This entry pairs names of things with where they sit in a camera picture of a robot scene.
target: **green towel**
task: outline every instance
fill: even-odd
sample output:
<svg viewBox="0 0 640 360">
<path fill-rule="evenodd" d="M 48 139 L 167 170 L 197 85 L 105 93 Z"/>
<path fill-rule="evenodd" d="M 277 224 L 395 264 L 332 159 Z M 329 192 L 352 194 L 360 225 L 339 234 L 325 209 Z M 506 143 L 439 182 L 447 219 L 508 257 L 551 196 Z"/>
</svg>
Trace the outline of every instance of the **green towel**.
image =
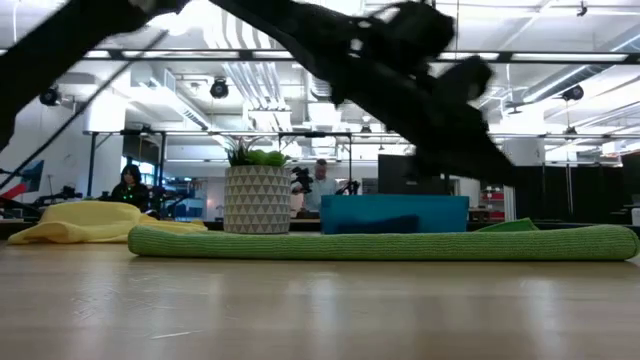
<svg viewBox="0 0 640 360">
<path fill-rule="evenodd" d="M 536 231 L 538 227 L 529 218 L 524 218 L 516 221 L 502 222 L 499 224 L 490 225 L 482 229 L 476 230 L 476 232 L 499 232 L 499 231 Z"/>
<path fill-rule="evenodd" d="M 622 226 L 451 234 L 237 235 L 172 234 L 137 226 L 137 255 L 265 260 L 626 260 L 638 237 Z"/>
</svg>

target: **potted plant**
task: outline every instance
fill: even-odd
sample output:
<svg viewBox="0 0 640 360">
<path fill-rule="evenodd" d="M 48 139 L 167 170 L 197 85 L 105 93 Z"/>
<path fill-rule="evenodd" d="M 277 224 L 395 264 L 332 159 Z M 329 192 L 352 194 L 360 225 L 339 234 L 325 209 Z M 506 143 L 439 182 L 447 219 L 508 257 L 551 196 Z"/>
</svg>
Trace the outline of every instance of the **potted plant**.
<svg viewBox="0 0 640 360">
<path fill-rule="evenodd" d="M 291 220 L 291 182 L 284 168 L 289 157 L 278 151 L 252 150 L 251 141 L 231 141 L 227 150 L 224 230 L 239 234 L 282 234 Z"/>
</svg>

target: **white planter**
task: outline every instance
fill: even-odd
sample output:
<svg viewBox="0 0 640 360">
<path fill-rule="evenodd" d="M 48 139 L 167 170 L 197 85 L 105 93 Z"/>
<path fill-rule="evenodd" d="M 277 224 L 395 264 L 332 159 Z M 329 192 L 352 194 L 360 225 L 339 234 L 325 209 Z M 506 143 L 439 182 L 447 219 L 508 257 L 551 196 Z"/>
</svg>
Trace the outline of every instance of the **white planter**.
<svg viewBox="0 0 640 360">
<path fill-rule="evenodd" d="M 289 171 L 273 166 L 234 166 L 225 173 L 224 231 L 238 234 L 289 231 Z"/>
</svg>

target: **cable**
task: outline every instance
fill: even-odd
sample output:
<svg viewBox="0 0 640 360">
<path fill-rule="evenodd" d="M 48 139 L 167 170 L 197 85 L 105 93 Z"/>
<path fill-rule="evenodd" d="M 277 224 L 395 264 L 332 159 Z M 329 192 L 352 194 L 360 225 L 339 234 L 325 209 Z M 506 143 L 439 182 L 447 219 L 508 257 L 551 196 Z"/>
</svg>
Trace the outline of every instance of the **cable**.
<svg viewBox="0 0 640 360">
<path fill-rule="evenodd" d="M 458 42 L 460 41 L 460 0 L 456 5 L 456 60 L 458 60 Z"/>
<path fill-rule="evenodd" d="M 69 125 L 71 125 L 71 123 L 73 123 L 75 119 L 82 115 L 82 113 L 87 109 L 87 107 L 89 107 L 89 105 L 91 105 L 91 103 L 98 97 L 98 95 L 100 95 L 102 91 L 108 88 L 109 85 L 111 85 L 111 83 L 118 78 L 118 76 L 122 75 L 122 73 L 124 73 L 125 70 L 127 70 L 134 61 L 142 58 L 147 50 L 150 50 L 154 46 L 156 46 L 160 41 L 162 41 L 162 39 L 167 36 L 168 33 L 169 32 L 167 30 L 163 30 L 162 32 L 160 32 L 160 34 L 158 34 L 153 40 L 151 40 L 149 45 L 147 45 L 143 49 L 143 51 L 140 51 L 134 59 L 129 60 L 126 64 L 122 65 L 115 73 L 113 73 L 113 75 L 111 75 L 102 85 L 100 85 L 100 87 L 93 94 L 91 94 L 91 96 L 89 96 L 89 99 L 87 99 L 87 101 L 82 104 L 79 109 L 75 113 L 73 113 L 73 115 L 71 115 L 71 117 L 69 117 L 69 119 L 67 119 L 67 121 L 65 121 L 65 123 L 62 124 L 62 126 L 60 126 L 60 128 L 58 128 L 58 130 L 56 130 L 56 132 L 53 133 L 53 135 L 51 135 L 49 139 L 47 139 L 47 141 L 45 141 L 44 144 L 42 144 L 42 146 L 40 146 L 33 154 L 31 154 L 25 161 L 23 161 L 22 164 L 20 164 L 20 166 L 18 166 L 11 173 L 11 175 L 4 179 L 2 184 L 0 184 L 0 190 L 7 186 L 7 184 L 9 184 L 11 180 L 16 177 L 16 175 L 18 175 L 25 167 L 27 167 L 36 157 L 38 157 L 38 155 L 45 151 L 60 136 L 60 134 L 62 134 L 62 132 L 65 131 L 69 127 Z"/>
<path fill-rule="evenodd" d="M 18 6 L 20 6 L 20 1 L 16 1 L 13 5 L 13 43 L 15 44 L 18 41 Z"/>
</svg>

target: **desk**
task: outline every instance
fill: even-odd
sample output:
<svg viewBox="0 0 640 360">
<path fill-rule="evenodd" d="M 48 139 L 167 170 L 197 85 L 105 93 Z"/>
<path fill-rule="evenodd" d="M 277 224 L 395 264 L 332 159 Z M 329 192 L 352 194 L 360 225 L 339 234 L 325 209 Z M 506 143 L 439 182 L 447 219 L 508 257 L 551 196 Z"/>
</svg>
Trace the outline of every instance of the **desk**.
<svg viewBox="0 0 640 360">
<path fill-rule="evenodd" d="M 6 359 L 605 359 L 640 354 L 632 263 L 136 258 L 0 250 Z"/>
<path fill-rule="evenodd" d="M 291 219 L 292 224 L 320 224 L 320 219 Z"/>
</svg>

